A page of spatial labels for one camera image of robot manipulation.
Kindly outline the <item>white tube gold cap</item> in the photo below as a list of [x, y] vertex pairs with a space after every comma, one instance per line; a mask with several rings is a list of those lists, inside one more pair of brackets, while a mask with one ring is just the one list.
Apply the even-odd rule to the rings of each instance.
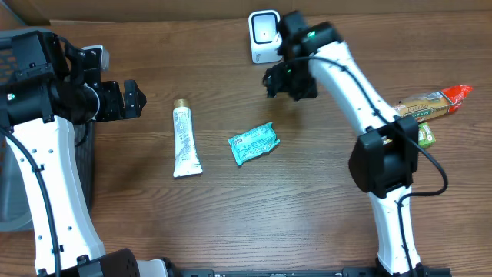
[[203, 169], [194, 141], [191, 109], [188, 100], [182, 98], [175, 100], [172, 115], [175, 134], [173, 177], [182, 178], [190, 175], [200, 175]]

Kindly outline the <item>teal tissue packet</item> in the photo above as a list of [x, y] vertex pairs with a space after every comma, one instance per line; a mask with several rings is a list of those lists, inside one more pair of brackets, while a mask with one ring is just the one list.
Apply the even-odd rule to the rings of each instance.
[[229, 138], [228, 144], [238, 166], [269, 153], [281, 142], [272, 125], [272, 122], [268, 122], [248, 132]]

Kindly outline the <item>green snack packet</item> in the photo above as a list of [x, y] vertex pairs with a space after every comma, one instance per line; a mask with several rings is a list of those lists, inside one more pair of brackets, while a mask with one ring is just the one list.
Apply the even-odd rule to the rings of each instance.
[[418, 128], [418, 145], [423, 149], [431, 147], [436, 142], [436, 139], [428, 123], [420, 123]]

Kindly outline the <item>orange spaghetti packet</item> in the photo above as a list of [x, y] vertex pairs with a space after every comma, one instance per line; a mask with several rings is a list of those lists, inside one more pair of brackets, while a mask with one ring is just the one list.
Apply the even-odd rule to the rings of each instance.
[[400, 100], [393, 109], [401, 117], [412, 117], [417, 122], [455, 113], [473, 91], [469, 85], [455, 85], [432, 93], [414, 95]]

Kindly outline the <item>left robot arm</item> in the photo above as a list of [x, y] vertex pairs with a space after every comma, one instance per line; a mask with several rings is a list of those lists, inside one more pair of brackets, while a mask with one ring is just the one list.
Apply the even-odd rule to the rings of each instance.
[[133, 80], [104, 82], [108, 53], [78, 48], [37, 28], [3, 31], [15, 65], [1, 87], [1, 132], [18, 162], [35, 232], [39, 276], [166, 276], [163, 259], [105, 251], [76, 165], [75, 126], [138, 118], [145, 95]]

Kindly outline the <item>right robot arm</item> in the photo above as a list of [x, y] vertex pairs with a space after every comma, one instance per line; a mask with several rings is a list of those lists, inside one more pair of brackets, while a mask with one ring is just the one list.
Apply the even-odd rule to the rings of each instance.
[[299, 101], [316, 98], [319, 85], [326, 88], [357, 137], [348, 167], [371, 200], [379, 273], [423, 276], [408, 197], [417, 170], [417, 122], [402, 118], [380, 97], [330, 22], [309, 26], [300, 12], [290, 12], [277, 30], [283, 60], [265, 72], [267, 96], [286, 93]]

